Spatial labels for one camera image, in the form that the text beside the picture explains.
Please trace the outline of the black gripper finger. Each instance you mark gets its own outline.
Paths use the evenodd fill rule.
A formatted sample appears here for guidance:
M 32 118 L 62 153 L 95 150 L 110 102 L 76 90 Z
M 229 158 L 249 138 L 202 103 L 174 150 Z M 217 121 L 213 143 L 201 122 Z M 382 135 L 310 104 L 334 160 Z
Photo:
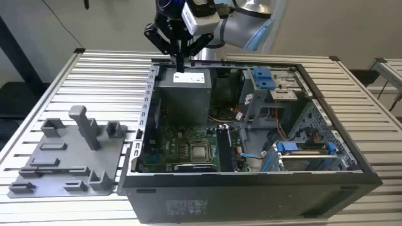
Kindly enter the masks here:
M 175 58 L 177 72 L 181 72 L 181 49 L 172 24 L 170 22 L 147 24 L 144 36 L 162 54 Z
M 201 50 L 209 45 L 213 40 L 213 34 L 203 34 L 199 38 L 190 43 L 194 37 L 190 35 L 181 41 L 181 72 L 185 72 L 185 59 L 195 56 Z

